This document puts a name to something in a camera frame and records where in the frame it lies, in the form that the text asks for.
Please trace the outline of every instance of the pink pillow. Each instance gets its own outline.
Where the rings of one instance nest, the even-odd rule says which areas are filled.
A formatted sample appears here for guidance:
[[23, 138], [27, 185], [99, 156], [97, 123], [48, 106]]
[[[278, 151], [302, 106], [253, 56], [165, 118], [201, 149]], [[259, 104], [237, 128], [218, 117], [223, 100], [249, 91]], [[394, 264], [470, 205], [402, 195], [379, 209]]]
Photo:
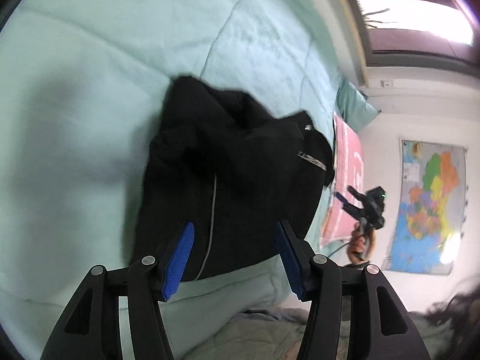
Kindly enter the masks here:
[[359, 202], [347, 192], [347, 186], [353, 186], [363, 193], [363, 150], [356, 132], [340, 116], [334, 114], [335, 125], [335, 181], [330, 207], [322, 223], [320, 245], [326, 245], [336, 239], [348, 239], [355, 220], [342, 210], [342, 203], [335, 198], [340, 192], [347, 200], [359, 207]]

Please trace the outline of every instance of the black jacket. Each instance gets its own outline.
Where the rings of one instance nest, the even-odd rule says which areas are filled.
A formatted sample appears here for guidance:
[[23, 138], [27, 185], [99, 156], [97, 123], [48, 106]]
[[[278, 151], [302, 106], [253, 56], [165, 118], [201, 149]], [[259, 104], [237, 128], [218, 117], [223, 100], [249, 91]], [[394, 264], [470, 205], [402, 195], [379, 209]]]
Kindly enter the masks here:
[[333, 175], [330, 145], [306, 112], [274, 119], [244, 92], [180, 77], [150, 144], [133, 261], [186, 221], [195, 241], [183, 281], [264, 261], [277, 254], [279, 219], [305, 237]]

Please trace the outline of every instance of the light green bedsheet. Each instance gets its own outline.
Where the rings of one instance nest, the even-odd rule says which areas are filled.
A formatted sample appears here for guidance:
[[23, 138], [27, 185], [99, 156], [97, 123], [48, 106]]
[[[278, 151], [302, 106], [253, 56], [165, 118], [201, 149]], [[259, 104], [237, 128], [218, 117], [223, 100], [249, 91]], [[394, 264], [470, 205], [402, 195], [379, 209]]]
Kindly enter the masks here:
[[[274, 116], [305, 109], [333, 141], [342, 75], [308, 0], [23, 0], [0, 33], [0, 323], [27, 360], [90, 267], [126, 265], [148, 143], [185, 73]], [[289, 293], [278, 257], [182, 283], [162, 305], [175, 356]]]

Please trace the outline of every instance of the green pillow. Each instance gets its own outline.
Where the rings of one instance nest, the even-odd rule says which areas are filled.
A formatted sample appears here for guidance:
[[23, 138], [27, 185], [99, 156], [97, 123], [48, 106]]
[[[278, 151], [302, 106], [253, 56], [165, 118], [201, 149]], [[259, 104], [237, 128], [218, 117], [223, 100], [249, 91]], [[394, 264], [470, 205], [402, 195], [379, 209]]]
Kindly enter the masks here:
[[355, 132], [369, 125], [379, 114], [346, 78], [337, 92], [336, 108], [345, 123]]

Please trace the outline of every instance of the pillow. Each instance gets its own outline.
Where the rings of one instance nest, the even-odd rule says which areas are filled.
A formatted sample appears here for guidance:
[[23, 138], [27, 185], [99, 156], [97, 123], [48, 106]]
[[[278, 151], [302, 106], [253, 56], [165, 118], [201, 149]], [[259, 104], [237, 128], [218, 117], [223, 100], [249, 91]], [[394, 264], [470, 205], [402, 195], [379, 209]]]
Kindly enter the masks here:
[[343, 79], [337, 92], [337, 110], [343, 120], [356, 132], [369, 125], [378, 116], [378, 111], [346, 78]]
[[320, 246], [336, 239], [349, 239], [355, 220], [342, 210], [342, 203], [335, 197], [340, 192], [357, 206], [359, 202], [347, 192], [351, 185], [363, 192], [363, 150], [358, 135], [340, 116], [334, 114], [335, 126], [335, 180], [330, 207], [322, 223]]

